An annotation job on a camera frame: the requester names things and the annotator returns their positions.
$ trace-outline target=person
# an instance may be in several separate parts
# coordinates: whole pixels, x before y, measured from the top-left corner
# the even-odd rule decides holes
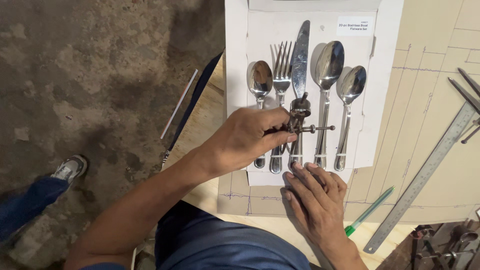
[[[0,203],[0,243],[7,242],[14,232],[54,203],[75,179],[85,174],[87,166],[85,158],[73,155],[51,176],[40,177],[26,192],[10,195]]]
[[[134,249],[158,223],[158,270],[310,269],[307,258],[278,236],[179,202],[199,184],[245,168],[263,153],[296,140],[296,134],[281,131],[288,120],[284,108],[233,112],[201,146],[101,213],[74,243],[64,268],[129,269]],[[336,269],[366,269],[343,229],[347,185],[311,163],[295,163],[293,171],[285,175],[291,187],[284,196],[305,236]]]

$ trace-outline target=fork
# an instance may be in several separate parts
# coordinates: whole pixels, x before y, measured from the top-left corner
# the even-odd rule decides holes
[[[288,47],[287,57],[285,57],[285,53],[287,52],[287,43],[288,41],[285,41],[285,46],[283,46],[283,42],[280,45],[280,49],[278,50],[278,55],[276,57],[275,68],[273,71],[273,88],[275,88],[275,93],[280,99],[280,107],[282,108],[284,108],[285,106],[285,92],[290,87],[292,77],[291,60],[288,61],[290,57],[290,49],[292,48],[292,42],[290,42],[290,46]],[[270,156],[271,173],[278,174],[282,171],[283,151],[281,150],[280,146],[272,149],[272,155]]]

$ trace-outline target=green pen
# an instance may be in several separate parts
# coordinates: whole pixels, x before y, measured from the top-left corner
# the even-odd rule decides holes
[[[395,190],[395,186],[392,186],[391,188],[387,189],[368,209],[361,215],[359,218],[357,218],[356,221],[352,223],[352,225],[347,226],[345,228],[345,233],[347,236],[350,236],[359,226],[364,222],[367,217],[369,217],[377,208],[387,200],[388,197],[393,193]]]

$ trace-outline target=gray sneaker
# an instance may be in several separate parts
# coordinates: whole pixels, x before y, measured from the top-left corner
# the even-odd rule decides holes
[[[74,155],[64,160],[57,168],[57,171],[52,174],[52,177],[66,180],[71,184],[73,180],[83,175],[86,170],[86,159],[80,155]]]

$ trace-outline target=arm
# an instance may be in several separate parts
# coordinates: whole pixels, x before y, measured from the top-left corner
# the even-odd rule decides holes
[[[357,246],[343,229],[343,198],[347,184],[336,173],[326,172],[313,163],[306,163],[306,168],[295,163],[293,170],[297,177],[286,173],[292,187],[285,196],[305,235],[336,269],[367,269]]]
[[[105,210],[75,242],[65,269],[101,262],[129,268],[132,253],[160,218],[197,185],[246,167],[258,156],[296,140],[286,131],[283,108],[239,109],[215,134],[177,163],[146,180]]]

